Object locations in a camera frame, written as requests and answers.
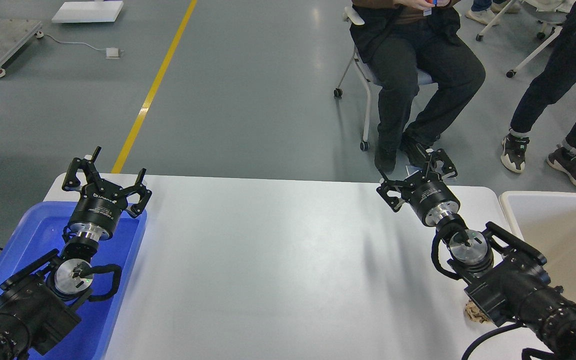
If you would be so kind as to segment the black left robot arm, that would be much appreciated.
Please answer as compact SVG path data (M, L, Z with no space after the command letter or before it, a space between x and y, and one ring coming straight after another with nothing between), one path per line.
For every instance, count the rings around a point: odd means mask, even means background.
M90 159L71 160L62 182L79 194L62 230L64 248L53 249L0 284L0 360L27 360L30 350L46 354L81 321L85 302L111 299L120 288L122 267L93 265L99 243L112 239L123 213L144 214L152 191L144 184L146 169L133 185L122 187L102 178Z

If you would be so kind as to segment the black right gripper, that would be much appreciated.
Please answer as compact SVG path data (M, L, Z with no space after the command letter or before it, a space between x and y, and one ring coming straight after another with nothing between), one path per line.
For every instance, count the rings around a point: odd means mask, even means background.
M393 212L409 203L426 227L441 227L461 216L460 201L444 181L455 180L458 170L443 148L425 151L421 173L413 173L405 180L392 180L384 171L376 191Z

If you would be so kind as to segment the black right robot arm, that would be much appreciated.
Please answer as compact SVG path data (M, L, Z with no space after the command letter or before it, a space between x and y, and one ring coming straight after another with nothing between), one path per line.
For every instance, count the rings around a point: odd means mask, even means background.
M576 303L563 288L551 287L546 256L494 222L471 229L459 215L461 203L442 179L457 175L445 150L426 151L423 166L404 180L385 172L377 193L394 211L409 204L425 227L434 228L430 249L434 268L466 283L473 305L496 328L481 335L462 354L468 360L484 341L528 328L547 351L524 348L524 360L576 360Z

